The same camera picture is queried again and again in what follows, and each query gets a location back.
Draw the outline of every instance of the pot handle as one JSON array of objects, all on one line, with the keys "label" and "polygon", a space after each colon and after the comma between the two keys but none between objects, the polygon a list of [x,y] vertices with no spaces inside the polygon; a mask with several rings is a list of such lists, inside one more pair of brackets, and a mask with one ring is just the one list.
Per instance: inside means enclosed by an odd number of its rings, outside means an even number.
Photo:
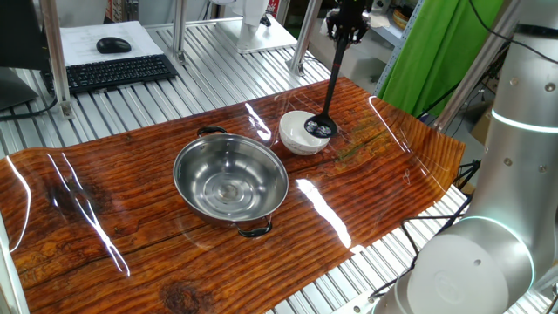
[{"label": "pot handle", "polygon": [[198,137],[201,137],[204,133],[213,133],[213,132],[227,133],[227,130],[225,130],[220,126],[204,126],[203,128],[198,130]]},{"label": "pot handle", "polygon": [[266,227],[263,228],[256,228],[254,230],[250,230],[250,231],[244,231],[242,229],[240,229],[240,227],[238,227],[238,225],[236,225],[236,227],[238,228],[238,234],[244,237],[258,237],[258,236],[263,236],[265,234],[267,234],[269,231],[271,231],[271,229],[273,228],[273,225],[271,224],[271,220],[268,219],[268,217],[265,217],[265,220],[268,221],[268,225]]}]

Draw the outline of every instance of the pot rim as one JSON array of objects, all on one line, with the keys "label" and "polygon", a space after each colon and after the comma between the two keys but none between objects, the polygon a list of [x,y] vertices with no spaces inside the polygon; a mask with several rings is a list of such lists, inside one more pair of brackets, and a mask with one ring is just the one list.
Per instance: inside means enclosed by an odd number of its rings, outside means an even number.
[{"label": "pot rim", "polygon": [[[284,176],[284,179],[285,179],[285,192],[282,196],[281,201],[279,201],[277,206],[275,206],[274,208],[272,208],[271,210],[269,210],[265,214],[259,215],[257,217],[251,217],[250,219],[244,219],[244,220],[229,220],[229,219],[223,219],[222,217],[212,215],[212,213],[208,213],[208,212],[200,210],[194,204],[192,204],[192,202],[182,193],[182,191],[180,191],[179,184],[178,184],[178,170],[179,170],[178,167],[180,165],[180,160],[192,149],[198,147],[199,145],[203,145],[204,143],[207,143],[208,139],[218,140],[218,138],[231,139],[231,140],[234,140],[234,141],[244,141],[248,145],[258,149],[259,151],[261,151],[262,153],[267,155],[268,158],[270,158],[274,162],[274,164],[276,164],[276,166],[279,168],[279,172],[281,173],[282,176]],[[289,174],[287,173],[287,169],[285,169],[285,166],[282,164],[279,157],[277,157],[277,155],[275,153],[273,153],[273,151],[271,149],[269,149],[268,147],[265,147],[262,143],[260,143],[256,140],[252,140],[252,139],[250,139],[246,136],[242,136],[242,135],[238,135],[238,134],[231,134],[231,133],[209,134],[209,135],[205,135],[203,137],[200,137],[200,138],[195,139],[195,140],[191,141],[190,143],[188,143],[184,148],[182,148],[182,150],[180,150],[180,153],[176,156],[176,159],[174,160],[173,180],[174,180],[174,186],[178,190],[178,193],[180,194],[180,196],[182,196],[182,199],[190,206],[191,209],[194,209],[196,212],[198,212],[202,215],[206,215],[208,217],[211,217],[213,219],[216,219],[216,220],[222,221],[222,222],[232,222],[232,223],[253,222],[253,221],[262,219],[263,217],[266,217],[268,215],[271,215],[273,212],[275,212],[282,205],[282,203],[285,201],[285,198],[287,197],[287,193],[289,192]]]}]

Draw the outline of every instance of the white bowl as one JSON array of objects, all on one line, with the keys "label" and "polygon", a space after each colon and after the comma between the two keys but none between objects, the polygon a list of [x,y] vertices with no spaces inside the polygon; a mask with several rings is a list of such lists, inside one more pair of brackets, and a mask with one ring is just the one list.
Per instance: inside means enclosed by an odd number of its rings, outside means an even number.
[{"label": "white bowl", "polygon": [[282,143],[293,153],[312,155],[321,151],[330,139],[318,139],[304,130],[304,122],[315,114],[304,111],[285,113],[279,122]]}]

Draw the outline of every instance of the spoon handle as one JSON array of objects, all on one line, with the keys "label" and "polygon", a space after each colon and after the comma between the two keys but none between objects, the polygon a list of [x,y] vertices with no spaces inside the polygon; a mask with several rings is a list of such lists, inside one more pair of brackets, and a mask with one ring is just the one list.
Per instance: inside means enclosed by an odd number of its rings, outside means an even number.
[{"label": "spoon handle", "polygon": [[333,58],[333,66],[331,67],[330,84],[328,85],[328,91],[325,94],[325,103],[323,104],[322,114],[327,115],[330,111],[331,98],[333,97],[333,90],[335,89],[335,83],[337,82],[337,76],[339,75],[339,68],[341,68],[341,61],[343,61],[343,55],[345,54],[345,49],[349,43],[349,33],[344,33],[339,38],[337,42],[337,49],[335,51],[335,57]]}]

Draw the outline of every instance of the desk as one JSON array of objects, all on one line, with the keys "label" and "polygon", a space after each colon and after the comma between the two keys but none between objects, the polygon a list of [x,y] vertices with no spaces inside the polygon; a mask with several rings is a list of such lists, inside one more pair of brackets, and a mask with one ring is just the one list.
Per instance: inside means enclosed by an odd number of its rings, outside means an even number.
[{"label": "desk", "polygon": [[[347,79],[331,111],[339,136],[310,157],[289,152],[279,119],[293,109],[317,113],[326,87],[0,161],[0,208],[31,311],[264,312],[446,193],[464,146]],[[289,194],[269,234],[213,228],[180,198],[174,158],[206,125],[281,158]],[[75,184],[85,191],[76,201]],[[86,218],[80,204],[90,203]]]}]

